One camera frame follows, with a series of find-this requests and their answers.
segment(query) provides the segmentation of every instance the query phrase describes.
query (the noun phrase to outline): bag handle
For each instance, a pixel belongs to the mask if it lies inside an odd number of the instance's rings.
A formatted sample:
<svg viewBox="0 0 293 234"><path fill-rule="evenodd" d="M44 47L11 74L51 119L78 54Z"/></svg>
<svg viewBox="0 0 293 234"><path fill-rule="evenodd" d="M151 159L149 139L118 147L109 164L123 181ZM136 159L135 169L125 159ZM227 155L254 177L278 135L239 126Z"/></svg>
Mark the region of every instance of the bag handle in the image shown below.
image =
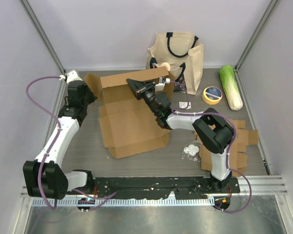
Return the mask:
<svg viewBox="0 0 293 234"><path fill-rule="evenodd" d="M179 82L180 78L184 75L186 64L183 62L179 67L182 67L180 75L176 78L176 82Z"/></svg>
<svg viewBox="0 0 293 234"><path fill-rule="evenodd" d="M185 57L185 56L187 56L188 55L188 52L186 52L184 55L177 55L177 54L175 54L174 52L172 52L171 51L171 49L170 49L170 38L172 37L172 35L173 35L173 33L166 33L166 37L167 37L167 49L168 49L168 51L172 54L172 55L174 55L175 57L177 57L177 58L183 58L183 57ZM194 42L193 42L193 44L192 44L192 46L191 46L191 48L190 49L192 49L194 46L195 46L195 44L196 44L196 41L198 40L199 38L197 37L197 36L194 36Z"/></svg>
<svg viewBox="0 0 293 234"><path fill-rule="evenodd" d="M156 61L156 58L155 57L152 57L151 59L150 59L150 68L152 69L153 68L153 64L154 63L157 63L157 61Z"/></svg>

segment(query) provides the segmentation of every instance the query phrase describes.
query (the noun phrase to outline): beige bag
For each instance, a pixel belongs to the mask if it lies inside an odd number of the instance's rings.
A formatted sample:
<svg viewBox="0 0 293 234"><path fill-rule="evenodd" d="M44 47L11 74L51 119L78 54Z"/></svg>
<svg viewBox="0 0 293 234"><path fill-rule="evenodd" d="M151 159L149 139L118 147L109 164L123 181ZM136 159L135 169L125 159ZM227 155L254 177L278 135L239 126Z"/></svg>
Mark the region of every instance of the beige bag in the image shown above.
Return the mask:
<svg viewBox="0 0 293 234"><path fill-rule="evenodd" d="M146 68L169 63L176 82L195 95L203 72L203 54L204 46L192 33L157 33L155 45L148 49ZM174 90L182 91L179 85Z"/></svg>

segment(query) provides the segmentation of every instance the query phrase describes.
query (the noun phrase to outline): gray wall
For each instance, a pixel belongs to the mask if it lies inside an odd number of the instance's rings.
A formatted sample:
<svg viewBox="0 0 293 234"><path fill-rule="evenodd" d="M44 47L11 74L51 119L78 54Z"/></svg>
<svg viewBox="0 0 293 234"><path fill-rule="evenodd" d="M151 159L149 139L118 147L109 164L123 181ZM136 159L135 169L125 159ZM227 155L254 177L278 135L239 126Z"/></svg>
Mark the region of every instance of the gray wall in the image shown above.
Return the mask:
<svg viewBox="0 0 293 234"><path fill-rule="evenodd" d="M22 166L33 160L46 137L49 118L26 97L34 78L59 70L17 0L0 1L0 234L9 234L19 212ZM37 84L31 94L54 107L57 82Z"/></svg>
<svg viewBox="0 0 293 234"><path fill-rule="evenodd" d="M156 32L190 31L204 65L236 64L269 0L29 0L65 68L139 69Z"/></svg>
<svg viewBox="0 0 293 234"><path fill-rule="evenodd" d="M241 69L274 174L293 202L293 0L280 1Z"/></svg>

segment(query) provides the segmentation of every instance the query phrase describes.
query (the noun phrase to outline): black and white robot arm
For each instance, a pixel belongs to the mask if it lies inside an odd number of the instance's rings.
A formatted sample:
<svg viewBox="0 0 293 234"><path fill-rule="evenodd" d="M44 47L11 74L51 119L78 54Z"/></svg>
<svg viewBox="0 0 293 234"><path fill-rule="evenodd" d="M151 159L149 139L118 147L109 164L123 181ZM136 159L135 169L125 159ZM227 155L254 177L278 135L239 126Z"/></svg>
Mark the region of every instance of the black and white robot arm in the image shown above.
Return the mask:
<svg viewBox="0 0 293 234"><path fill-rule="evenodd" d="M156 93L157 86L163 89L164 79L159 84L154 81L141 82L127 79L132 93L139 99L144 99L156 116L161 128L186 129L196 131L204 146L211 152L212 171L211 184L215 190L223 189L231 178L231 172L226 166L226 149L233 137L233 128L219 116L213 108L208 108L201 115L199 113L173 112L166 93Z"/></svg>
<svg viewBox="0 0 293 234"><path fill-rule="evenodd" d="M68 103L59 111L58 120L61 123L61 131L43 164L43 191L47 198L54 199L63 199L67 191L75 188L93 187L93 178L90 171L75 170L70 173L63 173L61 170L67 147L87 115L87 106L96 99L76 71L67 73L65 82L67 83ZM30 196L41 197L37 180L38 169L58 130L57 125L40 154L34 161L26 161L23 166L25 183Z"/></svg>

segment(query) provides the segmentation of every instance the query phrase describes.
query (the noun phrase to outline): flattened cardboard box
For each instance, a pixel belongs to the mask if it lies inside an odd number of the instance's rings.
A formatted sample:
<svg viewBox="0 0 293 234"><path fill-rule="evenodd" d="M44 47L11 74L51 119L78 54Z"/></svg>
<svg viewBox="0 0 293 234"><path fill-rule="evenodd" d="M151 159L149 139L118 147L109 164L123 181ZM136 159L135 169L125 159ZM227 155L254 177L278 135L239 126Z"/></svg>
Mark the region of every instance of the flattened cardboard box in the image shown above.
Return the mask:
<svg viewBox="0 0 293 234"><path fill-rule="evenodd" d="M175 80L166 67L99 77L88 74L84 81L104 105L99 107L103 143L114 158L123 158L166 147L170 130L157 125L155 116L144 100L137 100L126 79L138 81L159 77ZM171 99L173 83L166 84L164 92Z"/></svg>
<svg viewBox="0 0 293 234"><path fill-rule="evenodd" d="M248 156L243 154L246 152L247 145L257 145L258 144L258 131L252 130L248 131L245 128L246 122L244 120L232 120L235 127L237 128L237 138L232 144L230 149L229 165L231 168L238 170L241 173L245 173L246 167L248 165ZM200 150L201 158L201 169L211 171L212 163L210 151L202 145ZM239 177L238 173L233 172L233 176Z"/></svg>

